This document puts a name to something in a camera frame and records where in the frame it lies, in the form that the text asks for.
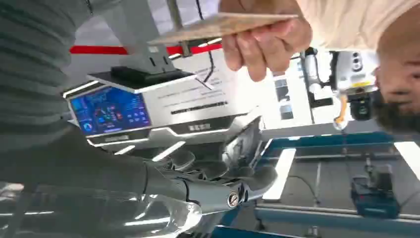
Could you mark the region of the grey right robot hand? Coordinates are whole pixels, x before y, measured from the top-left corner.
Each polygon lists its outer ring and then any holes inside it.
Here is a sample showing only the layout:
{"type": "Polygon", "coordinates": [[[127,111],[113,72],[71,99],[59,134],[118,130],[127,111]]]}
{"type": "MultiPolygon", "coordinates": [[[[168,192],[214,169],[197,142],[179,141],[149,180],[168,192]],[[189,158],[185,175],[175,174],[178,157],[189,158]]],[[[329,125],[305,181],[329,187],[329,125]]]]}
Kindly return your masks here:
{"type": "Polygon", "coordinates": [[[126,199],[162,195],[214,213],[261,197],[276,178],[273,167],[264,167],[251,177],[197,179],[141,158],[106,153],[72,126],[54,136],[0,136],[1,181],[22,184],[31,192],[126,199]]]}

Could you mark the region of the person's hand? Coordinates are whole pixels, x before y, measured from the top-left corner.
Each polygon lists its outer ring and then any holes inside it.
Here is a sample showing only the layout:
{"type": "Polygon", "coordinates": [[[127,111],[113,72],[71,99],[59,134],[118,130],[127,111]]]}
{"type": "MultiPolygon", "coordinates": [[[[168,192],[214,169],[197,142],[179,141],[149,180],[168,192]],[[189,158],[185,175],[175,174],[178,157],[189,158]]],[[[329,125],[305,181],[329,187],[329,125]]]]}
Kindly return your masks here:
{"type": "Polygon", "coordinates": [[[294,14],[295,18],[222,37],[228,68],[246,67],[254,82],[262,81],[269,69],[284,74],[293,54],[306,50],[313,31],[296,0],[221,0],[220,12],[294,14]]]}

